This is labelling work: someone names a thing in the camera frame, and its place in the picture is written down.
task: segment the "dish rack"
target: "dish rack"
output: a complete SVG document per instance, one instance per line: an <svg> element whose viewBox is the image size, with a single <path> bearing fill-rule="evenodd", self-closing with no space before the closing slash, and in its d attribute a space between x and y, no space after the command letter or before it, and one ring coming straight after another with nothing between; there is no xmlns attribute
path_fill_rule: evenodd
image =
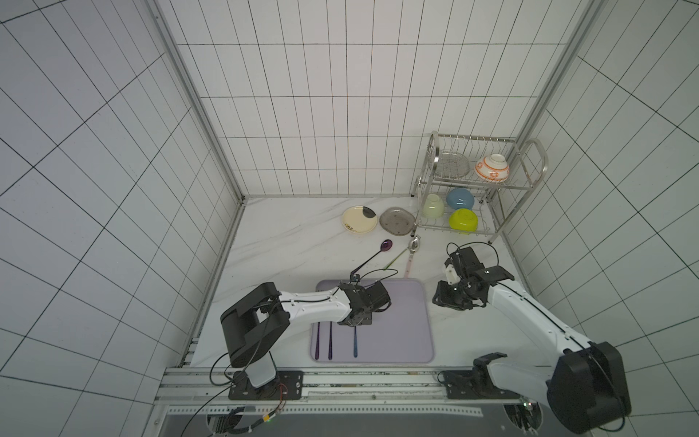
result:
<svg viewBox="0 0 699 437"><path fill-rule="evenodd" d="M510 176L503 182L483 180L475 171L476 163L493 153L505 156L510 165ZM512 138L433 132L429 138L424 163L410 192L411 196L417 196L419 208L410 235L415 236L417 228L423 227L462 234L488 235L491 236L488 243L493 243L503 227L512 220L543 181L548 166L546 150L535 138L518 147ZM478 216L478 228L475 231L457 231L449 226L449 216L454 210L447 205L445 197L452 188L466 188L478 200L472 208ZM421 215L430 193L437 194L445 202L444 215L437 219L427 219ZM490 208L490 214L484 213L484 206Z"/></svg>

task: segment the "purple mat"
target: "purple mat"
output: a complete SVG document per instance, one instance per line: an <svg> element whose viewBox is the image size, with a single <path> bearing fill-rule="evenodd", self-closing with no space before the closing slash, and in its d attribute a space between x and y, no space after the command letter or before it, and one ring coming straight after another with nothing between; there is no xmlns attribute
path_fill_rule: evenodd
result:
<svg viewBox="0 0 699 437"><path fill-rule="evenodd" d="M362 280L371 285L375 279ZM310 356L323 363L428 363L434 358L432 333L427 317L425 288L417 279L383 280L391 296L391 307L372 314L373 323L356 328L357 354L354 357L354 328L332 323L333 359L329 359L330 322L320 324L320 353L315 359L318 323L311 330ZM323 280L316 290L337 287L339 280Z"/></svg>

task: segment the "robotic arm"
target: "robotic arm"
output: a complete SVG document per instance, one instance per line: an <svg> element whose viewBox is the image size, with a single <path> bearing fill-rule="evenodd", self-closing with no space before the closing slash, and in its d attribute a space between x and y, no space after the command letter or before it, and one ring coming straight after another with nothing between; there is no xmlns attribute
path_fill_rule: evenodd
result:
<svg viewBox="0 0 699 437"><path fill-rule="evenodd" d="M532 299L500 266L484 267L471 248L458 248L445 262L436 305L455 310L490 303L510 318L543 352L550 367L522 365L495 352L477 358L467 381L475 398L501 396L503 390L549 406L569 430L581 434L631 412L621 355L609 343L593 343ZM265 282L221 315L232 367L245 367L255 389L277 377L267 352L282 336L317 322L347 326L371 324L372 314L391 304L383 284L357 282L305 294L279 292Z"/></svg>
<svg viewBox="0 0 699 437"><path fill-rule="evenodd" d="M532 299L500 266L485 268L473 249L459 248L445 262L433 302L457 310L493 307L512 320L544 353L550 368L507 362L496 352L474 360L470 380L484 397L510 390L549 406L581 434L631 412L624 365L609 343L593 343Z"/></svg>
<svg viewBox="0 0 699 437"><path fill-rule="evenodd" d="M221 314L221 326L231 366L245 367L251 386L259 388L277 375L267 352L282 334L290 336L318 322L371 324L372 313L390 305L391 297L380 281L369 287L341 283L311 293L279 292L274 282L265 282ZM260 321L262 315L267 317Z"/></svg>

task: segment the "wire shelf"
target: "wire shelf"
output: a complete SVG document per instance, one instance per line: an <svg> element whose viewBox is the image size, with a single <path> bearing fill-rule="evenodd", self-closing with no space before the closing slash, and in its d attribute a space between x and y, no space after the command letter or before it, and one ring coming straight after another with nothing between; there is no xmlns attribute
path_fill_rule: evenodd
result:
<svg viewBox="0 0 699 437"><path fill-rule="evenodd" d="M507 157L510 175L507 180L493 182L481 178L475 165L486 156L499 153ZM424 206L427 194L435 193L445 199L454 188L466 188L478 200L473 211L478 215L479 225L474 234L494 236L492 243L502 228L540 184L548 167L548 156L539 140L530 139L521 147L512 138L490 136L438 134L430 136L424 164L415 180L411 195L417 196L419 210ZM484 203L493 203L492 221L486 220L482 212ZM419 214L413 226L443 229L455 232L449 226L449 216L454 210L447 208L443 217L428 220Z"/></svg>

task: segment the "marble countertop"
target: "marble countertop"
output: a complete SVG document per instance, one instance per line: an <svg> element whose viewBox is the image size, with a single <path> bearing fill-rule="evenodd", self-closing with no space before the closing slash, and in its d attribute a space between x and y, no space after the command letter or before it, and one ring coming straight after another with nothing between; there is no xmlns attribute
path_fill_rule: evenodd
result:
<svg viewBox="0 0 699 437"><path fill-rule="evenodd" d="M274 282L279 290L312 292L323 279L348 277L353 268L378 251L380 243L386 238L394 242L393 248L376 256L360 273L384 267L407 247L410 235L393 236L380 225L368 234L351 234L340 221L347 208L364 205L380 215L388 207L400 206L415 213L416 203L410 197L249 200L199 336L191 367L211 367L216 358L226 352L219 317L257 285ZM482 213L489 217L487 207L482 208ZM523 364L545 364L539 349L495 308L488 306L456 311L431 303L437 282L444 278L447 243L486 241L487 237L432 229L418 229L418 234L421 236L420 248L413 258L410 276L421 280L425 286L435 349L434 360L422 366L471 366L474 358L490 352L504 352L509 359ZM493 246L500 255L500 265L517 277L517 270L502 238L498 238ZM486 266L496 265L495 252L491 248L473 245L473 250ZM403 277L407 260L406 252L391 266L399 270L397 278ZM376 278L382 276L380 272L370 275ZM310 341L309 326L308 330L277 342L271 349L277 366L372 366L317 363L309 353ZM224 361L221 360L218 366L225 367L227 363Z"/></svg>

